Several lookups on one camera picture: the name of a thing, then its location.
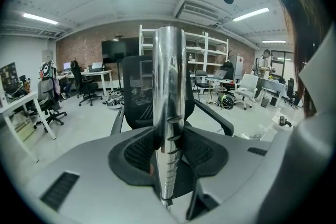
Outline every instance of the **laptop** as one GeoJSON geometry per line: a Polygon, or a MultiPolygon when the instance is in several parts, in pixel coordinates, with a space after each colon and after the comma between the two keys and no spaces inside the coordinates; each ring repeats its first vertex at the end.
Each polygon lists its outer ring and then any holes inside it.
{"type": "Polygon", "coordinates": [[[224,70],[216,70],[216,73],[214,74],[214,79],[224,79],[224,76],[227,71],[224,70]]]}
{"type": "Polygon", "coordinates": [[[69,73],[69,72],[70,72],[70,69],[71,69],[71,67],[70,67],[70,63],[69,63],[69,62],[65,62],[65,63],[63,64],[63,71],[62,71],[62,73],[69,73]]]}

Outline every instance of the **computer monitor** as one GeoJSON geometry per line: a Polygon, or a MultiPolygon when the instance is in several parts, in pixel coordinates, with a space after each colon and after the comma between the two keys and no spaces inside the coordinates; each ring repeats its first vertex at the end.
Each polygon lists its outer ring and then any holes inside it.
{"type": "Polygon", "coordinates": [[[69,62],[65,62],[63,64],[63,69],[70,69],[70,63],[69,62]]]}
{"type": "Polygon", "coordinates": [[[103,63],[122,62],[127,56],[139,55],[139,38],[122,38],[101,43],[103,63]]]}

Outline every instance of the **floor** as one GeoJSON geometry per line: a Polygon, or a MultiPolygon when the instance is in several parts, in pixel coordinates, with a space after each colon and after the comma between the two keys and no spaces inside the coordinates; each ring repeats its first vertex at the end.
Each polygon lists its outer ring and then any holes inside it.
{"type": "MultiPolygon", "coordinates": [[[[207,95],[200,95],[200,97],[201,101],[205,102],[207,95]]],[[[61,103],[60,111],[66,111],[68,115],[61,119],[64,121],[63,126],[56,122],[50,124],[57,137],[56,140],[52,140],[45,133],[43,127],[39,126],[24,142],[38,156],[38,163],[35,163],[26,155],[10,134],[7,126],[0,129],[1,160],[10,167],[19,184],[26,185],[39,170],[76,145],[110,135],[118,110],[108,108],[99,99],[94,100],[93,106],[84,102],[81,107],[78,107],[79,101],[80,99],[77,99],[74,95],[61,103]]],[[[280,106],[277,109],[270,104],[266,108],[261,107],[260,103],[251,104],[253,107],[248,107],[247,110],[244,110],[242,104],[237,104],[231,110],[221,109],[214,105],[209,106],[234,125],[234,135],[251,136],[259,133],[267,136],[271,134],[266,139],[267,141],[271,141],[278,131],[278,124],[272,120],[276,114],[284,114],[288,121],[294,125],[303,119],[303,109],[294,110],[290,105],[285,104],[284,100],[280,101],[280,106]]],[[[194,127],[224,134],[220,125],[197,107],[195,107],[194,113],[188,118],[188,121],[194,127]]],[[[124,120],[122,131],[128,130],[130,130],[130,127],[124,120]]],[[[187,205],[189,200],[190,197],[187,200],[181,200],[181,203],[187,205]]],[[[176,207],[180,207],[179,203],[180,201],[176,200],[176,205],[178,205],[176,207]]]]}

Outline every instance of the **fluorescent light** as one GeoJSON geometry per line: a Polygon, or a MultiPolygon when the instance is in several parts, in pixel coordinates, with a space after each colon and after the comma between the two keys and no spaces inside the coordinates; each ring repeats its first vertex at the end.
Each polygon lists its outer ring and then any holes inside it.
{"type": "Polygon", "coordinates": [[[53,24],[53,25],[58,24],[58,22],[56,22],[54,20],[49,20],[49,19],[39,17],[39,16],[36,16],[36,15],[33,15],[33,14],[29,14],[29,13],[25,13],[23,15],[23,17],[29,18],[29,19],[34,19],[34,20],[41,20],[42,22],[50,23],[50,24],[53,24]]]}
{"type": "Polygon", "coordinates": [[[248,14],[245,14],[243,16],[240,16],[238,18],[233,19],[233,21],[237,22],[239,20],[243,20],[243,19],[246,19],[248,17],[252,17],[252,16],[255,16],[255,15],[258,15],[258,14],[261,14],[261,13],[265,13],[265,12],[269,12],[269,8],[262,8],[262,9],[256,10],[255,12],[250,12],[248,14]]]}
{"type": "Polygon", "coordinates": [[[277,59],[279,59],[279,60],[284,60],[284,57],[277,57],[277,59]]]}
{"type": "Polygon", "coordinates": [[[285,40],[264,40],[262,43],[286,43],[285,40]]]}

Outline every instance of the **office chair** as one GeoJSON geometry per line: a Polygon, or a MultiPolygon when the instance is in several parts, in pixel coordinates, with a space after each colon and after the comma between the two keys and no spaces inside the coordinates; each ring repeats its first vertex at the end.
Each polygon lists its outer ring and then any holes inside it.
{"type": "Polygon", "coordinates": [[[294,79],[290,78],[288,80],[288,90],[286,92],[288,98],[285,99],[285,103],[289,102],[291,106],[294,104],[294,100],[296,97],[296,92],[294,91],[294,79]]]}
{"type": "MultiPolygon", "coordinates": [[[[123,62],[124,111],[119,111],[112,132],[120,132],[123,115],[132,129],[153,126],[153,73],[152,56],[129,56],[123,62]]],[[[190,73],[186,72],[185,125],[195,105],[218,122],[225,135],[232,136],[234,127],[207,105],[194,99],[190,73]]]]}
{"type": "Polygon", "coordinates": [[[195,86],[197,86],[198,100],[200,100],[200,95],[199,95],[200,93],[198,92],[199,88],[208,89],[209,92],[210,92],[210,97],[212,99],[212,95],[211,95],[212,85],[210,85],[209,82],[207,82],[207,83],[197,82],[197,78],[203,78],[203,77],[207,77],[207,76],[208,76],[208,73],[204,70],[198,70],[195,73],[195,85],[194,85],[193,90],[195,89],[195,86]]]}
{"type": "MultiPolygon", "coordinates": [[[[37,85],[37,91],[38,91],[38,101],[39,105],[41,107],[41,110],[44,111],[46,115],[49,117],[46,118],[47,123],[49,124],[51,121],[59,122],[61,125],[64,125],[64,122],[58,119],[59,116],[66,116],[66,112],[58,112],[55,109],[55,106],[58,104],[58,97],[54,94],[54,82],[51,78],[43,78],[37,85]]],[[[36,108],[31,108],[33,110],[33,114],[30,115],[37,115],[36,108]]]]}
{"type": "Polygon", "coordinates": [[[233,64],[231,62],[225,62],[221,67],[221,70],[226,71],[226,74],[223,79],[229,79],[232,80],[233,82],[228,84],[224,84],[223,87],[226,89],[224,92],[226,94],[230,94],[231,96],[235,97],[235,95],[231,92],[232,89],[235,88],[235,82],[233,79],[235,68],[233,67],[233,64]]]}
{"type": "MultiPolygon", "coordinates": [[[[124,82],[124,110],[121,109],[114,121],[111,135],[121,132],[123,117],[125,116],[128,125],[132,129],[153,126],[153,62],[152,56],[130,56],[125,57],[123,62],[123,82],[124,82]]],[[[217,114],[207,105],[198,100],[194,100],[191,86],[190,72],[186,71],[186,95],[184,126],[191,126],[188,117],[193,113],[195,105],[212,119],[220,124],[225,135],[233,136],[233,125],[217,114]]],[[[174,187],[174,198],[180,197],[194,189],[195,175],[181,157],[180,165],[177,168],[176,182],[174,187]]],[[[160,190],[158,181],[158,167],[156,154],[151,157],[154,166],[155,190],[160,190]]]]}
{"type": "Polygon", "coordinates": [[[77,83],[78,93],[83,95],[83,100],[79,102],[79,106],[86,101],[90,100],[90,106],[92,106],[92,98],[100,98],[103,97],[96,95],[94,92],[98,89],[98,84],[93,82],[93,80],[83,80],[82,74],[80,72],[79,65],[76,60],[71,61],[71,72],[74,75],[75,81],[77,83]]]}
{"type": "Polygon", "coordinates": [[[244,105],[244,110],[246,110],[246,105],[249,105],[249,107],[252,108],[252,105],[245,101],[245,97],[254,98],[257,92],[257,82],[257,76],[244,74],[240,83],[235,84],[235,93],[242,95],[243,98],[241,100],[235,99],[234,104],[242,103],[244,105]]]}

